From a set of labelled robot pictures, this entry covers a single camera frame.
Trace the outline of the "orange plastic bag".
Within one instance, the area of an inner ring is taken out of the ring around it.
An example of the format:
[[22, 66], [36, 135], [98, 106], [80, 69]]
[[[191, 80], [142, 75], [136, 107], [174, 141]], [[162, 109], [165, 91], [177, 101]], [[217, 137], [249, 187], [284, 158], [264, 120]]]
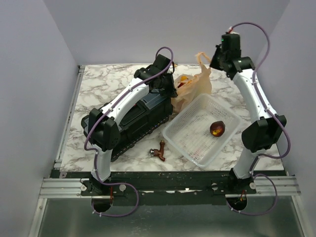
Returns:
[[[210, 82], [211, 68], [206, 67], [202, 62], [204, 57], [210, 64], [211, 59], [204, 52], [199, 52], [196, 55], [198, 65], [200, 66], [201, 72], [195, 75], [182, 74], [174, 80], [174, 86], [177, 91], [177, 97], [171, 98], [171, 104], [173, 111], [179, 113], [184, 110], [197, 96], [206, 93], [211, 94], [212, 84]], [[187, 76], [187, 81], [180, 81], [181, 76]], [[184, 82], [184, 86], [177, 88], [178, 84]]]

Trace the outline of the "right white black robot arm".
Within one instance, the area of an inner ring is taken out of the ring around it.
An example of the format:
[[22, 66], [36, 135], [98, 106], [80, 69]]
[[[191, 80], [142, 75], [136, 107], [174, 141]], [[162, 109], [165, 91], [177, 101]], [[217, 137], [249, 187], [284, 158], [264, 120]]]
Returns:
[[244, 148], [227, 181], [228, 190], [237, 194], [253, 182], [251, 174], [259, 157], [278, 141], [287, 120], [270, 106], [257, 79], [254, 63], [250, 57], [241, 55], [238, 34], [221, 36], [210, 67], [224, 71], [234, 82], [250, 113], [251, 125], [241, 134]]

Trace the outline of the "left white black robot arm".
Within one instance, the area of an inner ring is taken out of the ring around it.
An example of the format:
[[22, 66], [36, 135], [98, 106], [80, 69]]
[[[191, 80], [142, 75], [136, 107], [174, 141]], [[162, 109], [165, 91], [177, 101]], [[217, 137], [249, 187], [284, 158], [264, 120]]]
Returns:
[[174, 63], [157, 53], [152, 64], [135, 71], [131, 82], [115, 99], [82, 118], [84, 149], [95, 151], [91, 175], [96, 179], [92, 188], [97, 194], [109, 191], [111, 161], [171, 116], [171, 99], [177, 93], [169, 69], [174, 69]]

